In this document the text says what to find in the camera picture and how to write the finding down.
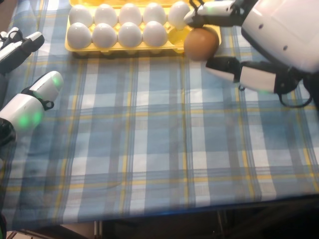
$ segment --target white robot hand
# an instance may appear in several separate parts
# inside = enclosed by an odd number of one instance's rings
[[[61,74],[52,71],[17,94],[0,111],[0,146],[34,130],[44,112],[54,107],[63,83]]]
[[[37,51],[44,44],[41,32],[35,32],[23,38],[21,31],[14,27],[10,32],[5,33],[0,33],[0,74],[2,75],[17,68],[32,52]]]
[[[211,73],[253,90],[278,94],[281,102],[282,94],[293,91],[303,80],[311,97],[305,104],[293,107],[303,107],[313,98],[319,109],[319,32],[314,30],[319,27],[319,1],[199,2],[200,6],[196,6],[190,0],[194,11],[185,16],[186,24],[241,26],[243,37],[270,61],[240,63],[234,58],[212,57],[206,64]]]

